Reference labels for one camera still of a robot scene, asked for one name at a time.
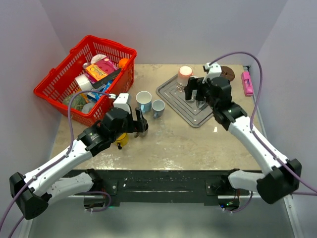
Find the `small maroon cup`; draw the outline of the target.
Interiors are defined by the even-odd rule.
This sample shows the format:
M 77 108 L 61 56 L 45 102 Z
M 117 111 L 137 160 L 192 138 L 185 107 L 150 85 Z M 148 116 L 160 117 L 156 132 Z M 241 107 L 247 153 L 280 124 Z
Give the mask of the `small maroon cup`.
M 148 128 L 149 128 L 149 125 L 146 124 L 145 130 L 144 130 L 143 132 L 136 132 L 136 133 L 134 134 L 134 137 L 137 138 L 137 137 L 145 137 L 145 136 L 147 136 L 147 134 L 148 134 Z

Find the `pink white mug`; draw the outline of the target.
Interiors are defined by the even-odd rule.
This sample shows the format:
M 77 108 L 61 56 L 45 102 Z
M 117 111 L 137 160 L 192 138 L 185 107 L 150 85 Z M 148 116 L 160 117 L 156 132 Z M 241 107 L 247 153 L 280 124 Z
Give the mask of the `pink white mug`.
M 177 75 L 177 83 L 181 86 L 186 86 L 188 84 L 189 78 L 193 75 L 193 70 L 191 67 L 185 65 L 180 67 Z

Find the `yellow mug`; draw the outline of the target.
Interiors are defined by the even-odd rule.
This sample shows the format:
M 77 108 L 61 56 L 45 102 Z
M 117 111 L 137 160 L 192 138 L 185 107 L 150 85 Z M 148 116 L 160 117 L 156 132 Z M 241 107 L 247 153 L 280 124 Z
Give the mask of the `yellow mug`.
M 122 134 L 118 134 L 114 144 L 116 145 L 116 147 L 121 150 L 129 141 L 129 135 L 128 133 L 122 133 Z

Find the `blue speckled mug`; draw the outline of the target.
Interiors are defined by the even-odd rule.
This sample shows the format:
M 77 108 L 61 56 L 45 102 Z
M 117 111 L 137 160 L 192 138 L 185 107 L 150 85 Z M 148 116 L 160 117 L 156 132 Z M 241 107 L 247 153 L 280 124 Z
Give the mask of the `blue speckled mug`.
M 152 102 L 153 118 L 160 118 L 165 110 L 165 102 L 162 100 L 155 100 Z

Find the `light blue mug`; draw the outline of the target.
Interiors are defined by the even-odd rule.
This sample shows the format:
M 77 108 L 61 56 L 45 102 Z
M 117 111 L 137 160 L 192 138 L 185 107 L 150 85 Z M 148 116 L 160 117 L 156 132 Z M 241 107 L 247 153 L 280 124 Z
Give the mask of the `light blue mug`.
M 143 114 L 149 112 L 152 108 L 152 95 L 148 91 L 140 91 L 136 95 L 136 101 Z

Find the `grey mug white base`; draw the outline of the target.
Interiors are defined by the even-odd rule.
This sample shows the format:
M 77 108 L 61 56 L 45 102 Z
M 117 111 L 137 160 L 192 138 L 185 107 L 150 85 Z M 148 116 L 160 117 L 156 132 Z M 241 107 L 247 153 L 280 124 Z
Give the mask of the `grey mug white base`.
M 186 100 L 186 102 L 188 102 L 188 103 L 193 103 L 194 101 L 196 101 L 195 95 L 192 95 L 192 97 L 189 100 Z

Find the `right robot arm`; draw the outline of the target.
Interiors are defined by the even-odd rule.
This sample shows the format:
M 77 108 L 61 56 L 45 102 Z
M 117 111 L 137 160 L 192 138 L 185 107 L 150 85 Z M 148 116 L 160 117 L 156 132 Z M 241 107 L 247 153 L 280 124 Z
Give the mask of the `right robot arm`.
M 258 193 L 268 204 L 295 192 L 299 188 L 302 165 L 276 150 L 257 130 L 240 105 L 232 101 L 229 80 L 216 77 L 204 80 L 190 77 L 185 87 L 185 98 L 207 103 L 214 119 L 235 136 L 249 151 L 261 168 L 261 173 L 233 169 L 223 176 L 221 190 L 227 195 L 237 189 Z

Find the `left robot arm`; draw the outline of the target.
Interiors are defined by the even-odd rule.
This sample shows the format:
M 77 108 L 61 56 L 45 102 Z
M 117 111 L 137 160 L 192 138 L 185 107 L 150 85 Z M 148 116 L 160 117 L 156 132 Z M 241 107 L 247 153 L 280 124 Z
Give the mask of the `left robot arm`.
M 130 106 L 113 107 L 102 120 L 86 128 L 70 145 L 44 165 L 26 174 L 14 173 L 9 178 L 10 194 L 23 218 L 31 220 L 42 214 L 54 202 L 81 192 L 98 194 L 103 183 L 91 172 L 64 178 L 69 171 L 115 143 L 124 133 L 144 133 L 148 122 L 141 108 L 136 108 L 134 120 Z

